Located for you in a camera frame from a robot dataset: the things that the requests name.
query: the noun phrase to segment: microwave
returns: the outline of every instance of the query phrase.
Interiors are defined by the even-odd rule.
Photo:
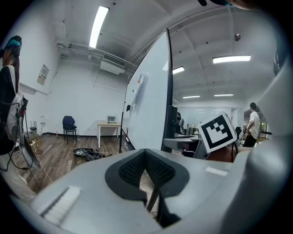
[[[109,123],[109,122],[115,122],[115,123],[117,123],[118,122],[117,115],[116,116],[107,115],[106,123]]]

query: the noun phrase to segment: wooden floor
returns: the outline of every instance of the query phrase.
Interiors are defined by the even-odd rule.
[[[49,177],[54,182],[55,180],[61,178],[63,175],[68,173],[70,170],[74,169],[78,165],[85,163],[80,157],[76,157],[72,151],[75,148],[98,148],[97,138],[81,138],[75,143],[75,140],[68,138],[68,143],[64,141],[62,136],[45,135],[42,138],[42,144],[39,147],[43,150],[43,153],[39,155],[40,160],[47,171]],[[116,137],[102,137],[101,138],[101,148],[100,152],[111,152],[115,157],[115,154],[119,153],[119,138]],[[126,152],[128,149],[122,144],[122,152]],[[26,167],[26,162],[20,152],[16,153],[15,161],[17,166]],[[37,170],[32,169],[34,181],[30,171],[19,170],[20,175],[27,180],[27,185],[36,193],[40,192],[46,186],[48,186],[51,181],[47,177],[43,169]],[[149,175],[145,171],[141,177],[140,189],[145,191],[147,194],[147,199],[149,200],[154,188],[154,184],[150,179]],[[152,209],[152,216],[156,215],[158,210],[158,200]]]

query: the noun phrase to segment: ceiling light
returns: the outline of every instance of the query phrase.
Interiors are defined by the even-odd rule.
[[[215,94],[215,97],[221,97],[221,96],[233,96],[234,94]]]
[[[183,97],[183,98],[193,98],[193,97],[200,97],[199,95],[196,95],[196,96],[186,96],[186,97]]]
[[[250,61],[251,56],[222,56],[213,58],[212,61],[214,64],[226,63],[226,62],[238,62],[238,61]]]
[[[109,11],[109,8],[103,7],[103,6],[100,6],[97,11],[97,15],[92,26],[92,34],[91,34],[90,45],[89,45],[92,48],[96,48],[97,46],[100,30],[102,28],[102,24],[104,22],[104,19],[108,11]]]
[[[185,71],[184,67],[179,67],[179,68],[176,68],[176,69],[173,70],[173,74],[176,74],[176,73],[182,72],[182,71]]]

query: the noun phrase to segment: whiteboard frame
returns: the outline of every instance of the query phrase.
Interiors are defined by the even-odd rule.
[[[146,52],[146,54],[144,55],[143,59],[141,60],[141,62],[139,63],[139,65],[137,66],[137,68],[135,69],[133,75],[135,74],[136,70],[139,68],[139,66],[141,65],[142,61],[145,59],[146,55],[149,53],[149,51],[151,50],[151,48],[153,47],[153,45],[157,42],[157,40],[164,34],[167,34],[167,43],[168,43],[168,50],[169,50],[169,58],[168,58],[168,79],[167,79],[167,102],[166,102],[166,114],[165,114],[165,124],[164,124],[164,132],[163,132],[163,138],[162,138],[162,146],[161,146],[161,150],[164,149],[163,146],[163,140],[164,138],[168,137],[168,133],[170,131],[169,129],[169,125],[168,125],[168,120],[170,119],[171,115],[171,111],[169,109],[169,106],[172,106],[173,103],[173,56],[172,56],[172,47],[171,47],[171,40],[170,40],[170,32],[169,29],[165,29],[155,40],[155,42],[152,44],[152,46],[148,49],[148,51]],[[122,146],[122,138],[123,138],[123,134],[126,135],[126,133],[124,132],[124,130],[122,129],[122,123],[123,123],[123,113],[124,113],[124,108],[125,108],[125,99],[126,99],[126,93],[125,93],[125,97],[124,97],[124,105],[123,105],[123,111],[122,111],[122,117],[121,117],[121,126],[120,126],[120,143],[119,143],[119,153],[122,153],[121,150],[121,146]],[[133,146],[133,144],[131,143],[131,141],[128,139],[128,141],[125,142],[127,143],[127,147],[129,150],[135,150],[135,147]]]

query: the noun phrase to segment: white cable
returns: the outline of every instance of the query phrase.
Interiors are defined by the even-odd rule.
[[[43,164],[42,164],[42,162],[41,162],[41,159],[40,159],[39,155],[37,154],[36,147],[35,147],[35,144],[34,144],[34,143],[33,143],[33,147],[35,148],[35,153],[36,153],[36,155],[38,156],[38,160],[40,161],[40,164],[41,164],[42,168],[44,169]],[[44,169],[44,171],[45,171],[47,177],[51,180],[50,176],[48,176],[48,174],[47,174],[47,172],[46,172],[45,169]]]

